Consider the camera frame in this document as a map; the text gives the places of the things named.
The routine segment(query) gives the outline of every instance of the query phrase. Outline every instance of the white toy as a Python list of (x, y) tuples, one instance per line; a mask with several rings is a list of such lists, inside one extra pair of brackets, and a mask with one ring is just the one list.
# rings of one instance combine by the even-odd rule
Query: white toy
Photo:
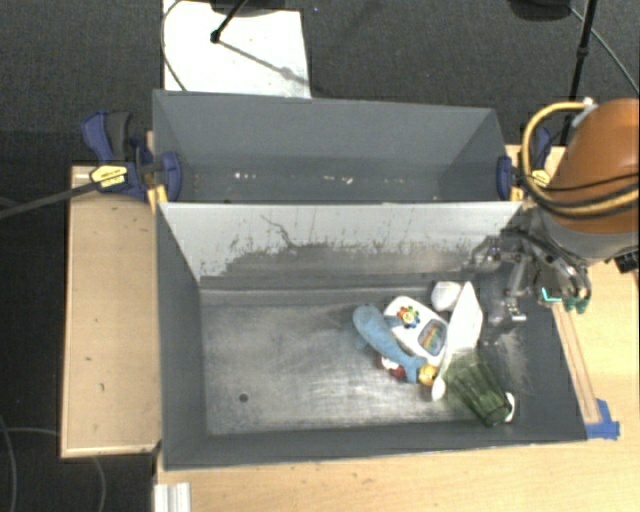
[(462, 285), (455, 281), (440, 281), (436, 283), (431, 292), (433, 309), (438, 313), (441, 311), (453, 311), (461, 292)]
[(412, 355), (424, 357), (438, 368), (444, 357), (447, 323), (424, 304), (396, 297), (383, 315), (398, 344)]
[(453, 357), (476, 348), (482, 330), (482, 320), (482, 309), (475, 290), (473, 285), (467, 282), (462, 287), (449, 321), (444, 360), (431, 390), (433, 400), (440, 400), (445, 394), (447, 386), (442, 375)]

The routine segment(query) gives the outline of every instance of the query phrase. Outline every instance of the cable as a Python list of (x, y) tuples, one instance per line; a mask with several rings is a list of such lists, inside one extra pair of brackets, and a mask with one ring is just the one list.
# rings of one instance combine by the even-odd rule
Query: cable
[(164, 42), (164, 26), (167, 22), (167, 18), (169, 18), (169, 15), (173, 12), (173, 10), (184, 1), (186, 0), (176, 0), (176, 2), (167, 9), (167, 12), (163, 14), (162, 23), (160, 23), (160, 48), (162, 49), (162, 58), (164, 60), (165, 65), (167, 66), (167, 69), (169, 70), (169, 73), (171, 73), (171, 76), (173, 77), (173, 79), (180, 86), (180, 89), (186, 92), (187, 88), (184, 86), (182, 81), (178, 78), (178, 75), (174, 71), (173, 66), (169, 62), (169, 57), (167, 57), (166, 45)]
[(11, 206), (15, 206), (18, 203), (16, 203), (14, 200), (9, 199), (8, 197), (2, 197), (0, 196), (0, 206), (4, 207), (4, 208), (9, 208)]
[(73, 199), (74, 197), (78, 197), (88, 192), (93, 192), (95, 190), (96, 190), (95, 183), (93, 182), (85, 183), (84, 185), (81, 185), (79, 187), (75, 187), (70, 190), (65, 190), (64, 192), (58, 192), (57, 194), (43, 197), (41, 199), (36, 199), (35, 201), (31, 201), (29, 203), (17, 204), (16, 206), (12, 206), (10, 208), (7, 208), (6, 210), (0, 211), (0, 220), (8, 219), (9, 217), (13, 217), (14, 215), (19, 215), (21, 213), (26, 213), (31, 210), (36, 210), (37, 208), (42, 208), (43, 206), (55, 204), (60, 201)]
[[(573, 7), (570, 7), (570, 9), (571, 9), (571, 14), (573, 14), (582, 23), (584, 23), (584, 17), (580, 13), (578, 13), (578, 11), (576, 11)], [(591, 33), (593, 34), (593, 37), (595, 37), (596, 40), (600, 43), (600, 46), (602, 46), (602, 48), (604, 48), (604, 50), (609, 54), (609, 57), (613, 59), (613, 62), (616, 64), (616, 66), (618, 66), (620, 71), (622, 71), (622, 74), (625, 76), (629, 84), (631, 84), (631, 87), (633, 87), (633, 90), (636, 92), (636, 96), (640, 96), (640, 90), (638, 89), (638, 86), (633, 81), (631, 74), (629, 73), (629, 71), (627, 71), (627, 68), (624, 67), (624, 64), (622, 64), (622, 62), (620, 61), (618, 56), (615, 54), (615, 52), (611, 49), (611, 47), (605, 42), (602, 36), (595, 29), (592, 28)]]
[(587, 188), (599, 187), (600, 185), (608, 185), (609, 183), (614, 183), (616, 181), (626, 180), (637, 176), (637, 172), (630, 172), (629, 174), (614, 176), (613, 178), (609, 178), (606, 180), (592, 181), (590, 183), (585, 183), (584, 185), (575, 185), (573, 187), (545, 187), (544, 189), (550, 192), (573, 192), (574, 190), (584, 190)]
[(18, 466), (16, 465), (16, 454), (13, 451), (13, 444), (11, 444), (9, 429), (2, 418), (2, 414), (0, 414), (0, 428), (2, 429), (4, 442), (7, 445), (9, 465), (11, 466), (11, 504), (9, 505), (9, 512), (14, 512), (16, 509), (16, 500), (18, 499)]
[[(586, 105), (584, 103), (570, 101), (554, 103), (537, 112), (525, 127), (522, 135), (522, 147), (529, 148), (531, 136), (536, 126), (547, 116), (559, 111), (582, 112)], [(621, 190), (617, 193), (592, 198), (587, 204), (563, 203), (555, 200), (540, 187), (531, 172), (531, 155), (529, 151), (522, 151), (522, 174), (523, 185), (536, 202), (551, 213), (564, 217), (593, 218), (602, 215), (610, 215), (612, 212), (627, 209), (638, 200), (637, 183), (631, 186), (628, 191)]]
[[(9, 436), (10, 432), (16, 433), (27, 433), (27, 434), (44, 434), (53, 437), (60, 437), (55, 430), (49, 430), (46, 428), (36, 428), (36, 427), (12, 427), (7, 428), (7, 424), (4, 422), (2, 415), (0, 414), (0, 429), (2, 429), (2, 434), (7, 444), (7, 449), (9, 450), (9, 462), (11, 464), (11, 505), (9, 506), (9, 512), (15, 512), (16, 510), (16, 501), (18, 498), (18, 468), (16, 465), (16, 456), (13, 450), (13, 445), (11, 443), (11, 437)], [(107, 500), (107, 478), (104, 474), (104, 469), (102, 468), (102, 464), (96, 457), (91, 457), (91, 461), (96, 466), (98, 471), (98, 475), (100, 477), (100, 503), (98, 505), (98, 512), (102, 512), (104, 510), (104, 504)]]

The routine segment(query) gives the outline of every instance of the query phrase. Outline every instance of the white paper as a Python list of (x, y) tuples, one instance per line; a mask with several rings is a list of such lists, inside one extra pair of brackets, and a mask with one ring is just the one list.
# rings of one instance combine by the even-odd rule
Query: white paper
[[(235, 17), (213, 44), (223, 19), (208, 3), (182, 2), (165, 22), (165, 52), (188, 91), (311, 97), (299, 12)], [(180, 90), (166, 65), (164, 87)]]

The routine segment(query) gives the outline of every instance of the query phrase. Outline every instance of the black stand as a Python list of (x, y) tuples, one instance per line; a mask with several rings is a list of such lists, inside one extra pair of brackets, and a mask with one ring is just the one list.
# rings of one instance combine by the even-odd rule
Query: black stand
[[(588, 0), (587, 9), (584, 15), (584, 23), (582, 24), (582, 34), (580, 35), (580, 44), (578, 45), (578, 51), (576, 53), (576, 69), (573, 73), (573, 81), (571, 82), (571, 91), (569, 92), (569, 101), (575, 101), (578, 96), (578, 87), (580, 86), (580, 77), (582, 76), (582, 66), (584, 65), (584, 59), (589, 55), (589, 38), (591, 37), (591, 27), (593, 26), (593, 19), (596, 16), (596, 5), (598, 0)], [(567, 139), (569, 138), (569, 127), (571, 124), (569, 120), (571, 116), (565, 118), (565, 126), (562, 130), (562, 138), (560, 144), (565, 146)]]
[(235, 3), (235, 5), (231, 8), (231, 11), (229, 11), (229, 14), (227, 14), (227, 17), (222, 21), (222, 23), (220, 23), (220, 26), (217, 29), (215, 29), (213, 32), (211, 32), (212, 43), (215, 44), (220, 42), (220, 36), (222, 35), (222, 31), (226, 28), (229, 22), (234, 18), (236, 14), (238, 14), (238, 11), (242, 9), (244, 7), (244, 4), (246, 4), (248, 1), (249, 0), (238, 0)]

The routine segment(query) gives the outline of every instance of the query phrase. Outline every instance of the yellow cable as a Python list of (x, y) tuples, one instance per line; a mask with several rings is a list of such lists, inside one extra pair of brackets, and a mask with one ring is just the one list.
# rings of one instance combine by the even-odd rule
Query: yellow cable
[(574, 112), (582, 112), (587, 105), (584, 103), (580, 103), (578, 101), (565, 101), (560, 103), (554, 103), (549, 105), (539, 112), (537, 112), (527, 124), (524, 133), (522, 134), (522, 173), (524, 175), (524, 179), (526, 180), (528, 186), (536, 192), (538, 196), (540, 196), (543, 200), (551, 203), (551, 207), (554, 211), (562, 214), (565, 213), (567, 215), (595, 215), (599, 213), (607, 213), (615, 208), (620, 206), (625, 206), (632, 201), (636, 201), (638, 199), (638, 190), (632, 190), (627, 192), (626, 194), (621, 195), (620, 197), (616, 197), (614, 199), (608, 199), (605, 201), (585, 205), (585, 206), (555, 206), (554, 203), (557, 203), (556, 200), (553, 199), (547, 192), (544, 191), (543, 188), (539, 187), (536, 183), (535, 177), (531, 172), (531, 159), (529, 154), (529, 144), (531, 141), (531, 136), (536, 126), (547, 116), (553, 114), (554, 112), (559, 111), (574, 111)]

